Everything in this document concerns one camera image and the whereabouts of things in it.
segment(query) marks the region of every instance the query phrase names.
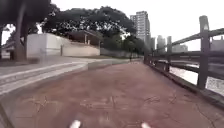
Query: concrete ledge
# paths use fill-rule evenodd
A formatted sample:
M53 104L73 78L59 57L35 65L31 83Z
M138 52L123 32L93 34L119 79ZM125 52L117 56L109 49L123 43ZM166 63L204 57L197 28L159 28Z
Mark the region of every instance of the concrete ledge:
M37 69L32 69L32 70L27 70L27 71L22 71L22 72L16 72L13 74L8 74L4 76L0 76L0 85L4 85L10 82L18 81L21 79L33 77L36 75L40 75L46 72L54 71L60 68L65 68L69 66L75 66L80 63L78 62L73 62L73 63L64 63L64 64L57 64L57 65L52 65L52 66L47 66L47 67L42 67L42 68L37 68Z
M71 75L74 73L80 73L83 71L91 70L91 69L97 69L102 68L110 65L115 64L122 64L122 63L128 63L129 60L116 60L116 59L108 59L108 60L99 60L99 61L93 61L90 63L82 63L75 66L69 66L64 67L58 70L45 72L39 75L35 75L29 78L20 79L14 82L6 83L4 85L0 86L0 95L8 95L9 93L19 93L23 90L29 90L29 89L35 89L39 87L42 83L56 80L60 77Z

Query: tall building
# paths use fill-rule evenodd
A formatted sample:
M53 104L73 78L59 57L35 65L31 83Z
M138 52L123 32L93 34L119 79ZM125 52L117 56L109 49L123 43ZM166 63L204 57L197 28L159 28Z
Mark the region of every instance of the tall building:
M157 49L163 48L166 45L166 40L161 35L157 37ZM165 48L160 49L159 52L164 53L166 51Z
M150 38L150 48L152 51L155 50L155 38Z
M150 23L148 13L146 11L136 12L136 15L131 15L130 19L135 23L136 36L145 42L148 49L150 48Z

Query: high-rise building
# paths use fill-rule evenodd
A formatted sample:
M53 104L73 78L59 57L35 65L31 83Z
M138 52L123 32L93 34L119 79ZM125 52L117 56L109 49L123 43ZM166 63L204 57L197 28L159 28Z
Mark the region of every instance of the high-rise building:
M135 23L136 36L145 42L148 49L150 48L150 23L148 13L146 11L136 12L136 15L131 15L130 19Z
M161 35L157 37L157 47L156 49L160 49L159 52L164 53L166 49L164 46L166 45L166 40Z

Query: white sky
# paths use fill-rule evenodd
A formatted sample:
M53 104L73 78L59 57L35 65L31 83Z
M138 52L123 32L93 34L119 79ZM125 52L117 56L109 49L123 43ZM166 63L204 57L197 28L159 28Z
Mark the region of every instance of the white sky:
M210 29L224 28L224 0L52 0L61 10L70 8L100 8L110 6L128 17L137 11L147 11L152 36L172 36L173 41L199 32L199 16L207 15ZM199 43L188 43L198 50Z

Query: riverside walkway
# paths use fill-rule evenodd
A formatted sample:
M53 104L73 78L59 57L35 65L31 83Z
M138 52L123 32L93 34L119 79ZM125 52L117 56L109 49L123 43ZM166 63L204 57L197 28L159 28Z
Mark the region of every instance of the riverside walkway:
M16 128L223 128L224 112L140 62L72 74L1 99Z

